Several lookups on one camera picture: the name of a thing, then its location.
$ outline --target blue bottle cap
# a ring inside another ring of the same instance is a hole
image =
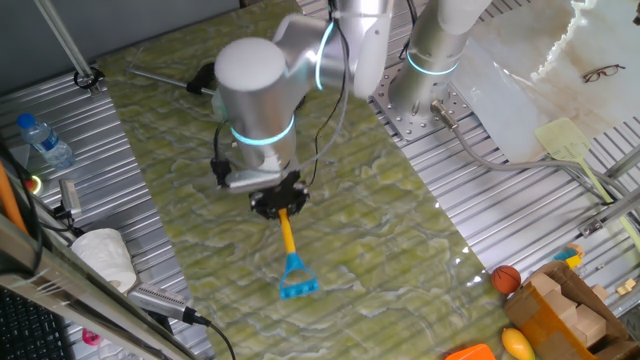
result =
[[[33,127],[36,124],[36,118],[33,117],[33,115],[31,114],[22,114],[20,116],[18,116],[18,126],[20,126],[23,129],[28,129],[30,127]]]

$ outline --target pink object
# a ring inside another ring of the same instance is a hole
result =
[[[100,343],[100,335],[94,333],[91,330],[87,330],[83,328],[82,341],[84,341],[84,343],[87,345],[98,346],[98,344]]]

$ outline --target green marble tabletop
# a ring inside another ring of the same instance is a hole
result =
[[[441,359],[477,343],[501,355],[503,297],[365,101],[350,98],[311,199],[291,219],[321,289],[283,301],[279,224],[251,213],[246,194],[216,190],[211,98],[125,74],[143,46],[136,68],[186,82],[229,42],[271,38],[298,11],[293,0],[269,0],[98,62],[197,309],[238,359]],[[314,155],[336,99],[312,91],[297,113],[301,160]],[[218,335],[209,338],[230,359]]]

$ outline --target yellow lemon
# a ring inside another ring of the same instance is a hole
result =
[[[519,330],[504,329],[502,331],[502,345],[507,349],[509,354],[518,360],[535,360],[536,355],[533,353],[531,344]]]

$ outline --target basketball toy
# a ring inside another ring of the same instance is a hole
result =
[[[491,273],[491,284],[499,292],[509,295],[518,289],[522,279],[520,273],[509,265],[498,266]]]

